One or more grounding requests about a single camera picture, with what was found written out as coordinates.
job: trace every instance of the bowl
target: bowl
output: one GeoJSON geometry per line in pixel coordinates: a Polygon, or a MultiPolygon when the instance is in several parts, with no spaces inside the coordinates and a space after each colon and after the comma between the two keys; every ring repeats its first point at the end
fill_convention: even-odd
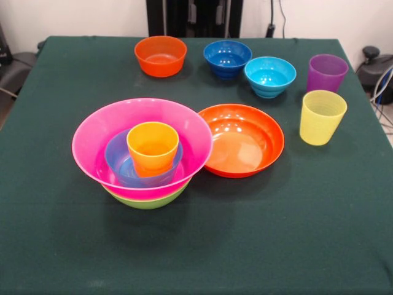
{"type": "Polygon", "coordinates": [[[139,177],[134,169],[133,160],[128,152],[126,137],[129,130],[124,130],[108,143],[105,149],[105,160],[119,183],[127,187],[156,187],[170,183],[183,156],[182,144],[176,152],[172,168],[153,177],[139,177]]]}
{"type": "Polygon", "coordinates": [[[137,209],[149,210],[149,209],[160,208],[162,206],[169,204],[184,191],[184,189],[187,187],[188,184],[189,184],[189,182],[186,183],[185,185],[183,185],[177,191],[173,192],[172,194],[165,195],[164,197],[154,199],[154,200],[149,200],[149,201],[138,201],[138,200],[131,200],[128,198],[124,198],[121,195],[111,192],[111,190],[107,189],[105,186],[104,186],[104,188],[105,188],[105,190],[108,191],[108,193],[110,193],[113,196],[113,198],[115,198],[119,202],[122,202],[123,204],[126,204],[127,206],[137,208],[137,209]]]}
{"type": "Polygon", "coordinates": [[[142,71],[153,77],[164,78],[182,69],[187,46],[175,37],[154,36],[139,41],[134,53],[142,71]]]}
{"type": "Polygon", "coordinates": [[[213,133],[206,169],[227,178],[254,175],[274,163],[284,134],[265,112],[243,104],[218,104],[199,112],[213,133]]]}
{"type": "Polygon", "coordinates": [[[158,98],[134,98],[104,106],[78,126],[72,139],[72,154],[79,168],[111,192],[133,200],[153,200],[177,191],[203,168],[211,151],[212,134],[202,117],[182,104],[158,98]],[[106,163],[105,148],[119,132],[146,121],[172,126],[179,134],[183,157],[169,184],[125,187],[106,163]]]}
{"type": "Polygon", "coordinates": [[[235,78],[251,59],[251,49],[237,41],[216,41],[207,45],[203,56],[211,71],[219,78],[235,78]]]}
{"type": "Polygon", "coordinates": [[[250,60],[244,73],[254,92],[262,98],[274,98],[296,78],[296,69],[288,61],[277,57],[258,57],[250,60]]]}

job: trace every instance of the dark blue bowl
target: dark blue bowl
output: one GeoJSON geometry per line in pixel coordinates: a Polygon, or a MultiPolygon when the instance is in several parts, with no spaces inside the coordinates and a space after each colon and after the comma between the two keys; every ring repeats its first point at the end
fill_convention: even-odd
{"type": "Polygon", "coordinates": [[[237,41],[217,41],[203,50],[212,72],[223,80],[235,78],[251,59],[251,49],[237,41]]]}

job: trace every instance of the white wall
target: white wall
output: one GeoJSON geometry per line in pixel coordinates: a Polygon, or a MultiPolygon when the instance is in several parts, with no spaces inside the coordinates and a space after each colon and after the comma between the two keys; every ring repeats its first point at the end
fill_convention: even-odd
{"type": "Polygon", "coordinates": [[[0,0],[12,53],[50,35],[148,36],[146,0],[0,0]]]}
{"type": "MultiPolygon", "coordinates": [[[[393,53],[393,0],[281,0],[286,37],[339,39],[354,68],[362,48],[374,45],[393,53]]],[[[274,0],[274,37],[282,37],[283,17],[274,0]]],[[[265,37],[270,0],[244,0],[241,37],[265,37]]]]}
{"type": "MultiPolygon", "coordinates": [[[[339,39],[354,68],[365,45],[393,53],[393,0],[281,1],[286,37],[339,39]]],[[[0,0],[0,22],[13,53],[49,35],[148,36],[146,0],[0,0]]],[[[241,37],[264,37],[269,22],[270,0],[244,0],[241,37]]],[[[278,0],[274,22],[281,37],[278,0]]]]}

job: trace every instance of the purple cup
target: purple cup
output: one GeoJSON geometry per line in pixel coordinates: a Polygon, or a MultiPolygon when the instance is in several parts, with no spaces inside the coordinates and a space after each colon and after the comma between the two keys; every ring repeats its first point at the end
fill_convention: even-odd
{"type": "Polygon", "coordinates": [[[348,64],[335,55],[319,54],[311,57],[308,67],[307,92],[312,90],[337,92],[348,68],[348,64]]]}

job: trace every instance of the yellow cup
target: yellow cup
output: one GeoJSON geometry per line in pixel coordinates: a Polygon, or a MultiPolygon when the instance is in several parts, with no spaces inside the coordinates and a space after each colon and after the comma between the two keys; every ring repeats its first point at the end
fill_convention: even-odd
{"type": "Polygon", "coordinates": [[[145,122],[127,134],[127,146],[139,177],[157,176],[172,168],[179,145],[176,130],[161,122],[145,122]]]}
{"type": "Polygon", "coordinates": [[[303,97],[300,137],[313,146],[327,144],[347,108],[344,98],[334,92],[308,92],[303,97]]]}

